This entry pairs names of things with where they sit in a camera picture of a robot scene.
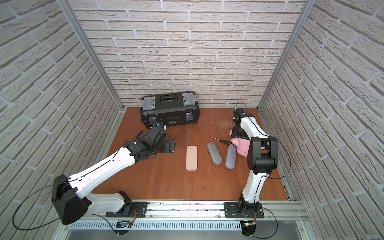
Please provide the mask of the pink microfibre cloth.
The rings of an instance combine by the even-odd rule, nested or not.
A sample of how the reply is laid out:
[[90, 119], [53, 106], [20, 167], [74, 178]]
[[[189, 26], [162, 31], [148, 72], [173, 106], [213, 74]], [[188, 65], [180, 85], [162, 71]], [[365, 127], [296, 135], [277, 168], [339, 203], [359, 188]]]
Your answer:
[[233, 130], [230, 131], [231, 143], [237, 148], [237, 153], [243, 157], [248, 156], [250, 140], [244, 137], [236, 137]]

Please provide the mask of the pink eyeglass case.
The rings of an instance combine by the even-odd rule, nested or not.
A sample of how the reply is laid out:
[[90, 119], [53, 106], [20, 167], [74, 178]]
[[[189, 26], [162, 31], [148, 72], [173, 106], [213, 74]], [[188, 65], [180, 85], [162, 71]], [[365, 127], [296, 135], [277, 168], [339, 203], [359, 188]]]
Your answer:
[[187, 171], [196, 171], [197, 168], [198, 168], [198, 148], [197, 146], [187, 146], [186, 169]]

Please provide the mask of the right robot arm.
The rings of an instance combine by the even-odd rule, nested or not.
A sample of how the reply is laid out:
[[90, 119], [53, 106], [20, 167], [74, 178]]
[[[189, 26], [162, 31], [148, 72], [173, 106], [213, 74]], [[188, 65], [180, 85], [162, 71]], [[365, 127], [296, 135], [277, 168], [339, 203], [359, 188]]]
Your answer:
[[246, 134], [250, 140], [247, 164], [250, 169], [247, 184], [238, 200], [242, 215], [261, 210], [260, 195], [266, 179], [278, 166], [278, 139], [268, 136], [251, 114], [234, 115], [233, 133]]

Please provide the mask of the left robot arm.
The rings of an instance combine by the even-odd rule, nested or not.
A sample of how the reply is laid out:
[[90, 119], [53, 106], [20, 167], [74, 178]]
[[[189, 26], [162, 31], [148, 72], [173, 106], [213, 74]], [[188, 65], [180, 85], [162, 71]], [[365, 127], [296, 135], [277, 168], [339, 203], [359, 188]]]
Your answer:
[[115, 194], [92, 194], [92, 191], [118, 172], [156, 156], [158, 153], [174, 153], [175, 140], [170, 138], [167, 127], [157, 124], [150, 132], [129, 140], [109, 157], [97, 164], [73, 174], [62, 174], [54, 179], [52, 203], [63, 225], [72, 224], [85, 215], [105, 213], [121, 217], [134, 213], [132, 200], [119, 191]]

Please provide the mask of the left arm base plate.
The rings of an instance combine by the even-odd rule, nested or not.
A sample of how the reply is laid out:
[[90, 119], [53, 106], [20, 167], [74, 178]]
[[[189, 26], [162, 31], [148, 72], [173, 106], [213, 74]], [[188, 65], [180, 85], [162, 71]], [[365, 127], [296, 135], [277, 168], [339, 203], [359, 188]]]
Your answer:
[[149, 203], [148, 202], [132, 202], [132, 203], [125, 203], [123, 207], [113, 213], [113, 212], [106, 212], [107, 218], [144, 218], [147, 212], [147, 207]]

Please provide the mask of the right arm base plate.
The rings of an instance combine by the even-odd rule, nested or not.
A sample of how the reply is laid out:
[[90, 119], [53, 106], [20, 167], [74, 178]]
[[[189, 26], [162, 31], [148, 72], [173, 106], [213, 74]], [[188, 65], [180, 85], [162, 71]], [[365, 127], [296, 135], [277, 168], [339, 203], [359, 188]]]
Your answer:
[[265, 217], [262, 204], [256, 203], [240, 203], [225, 202], [224, 213], [227, 219], [245, 218], [245, 219], [263, 219]]

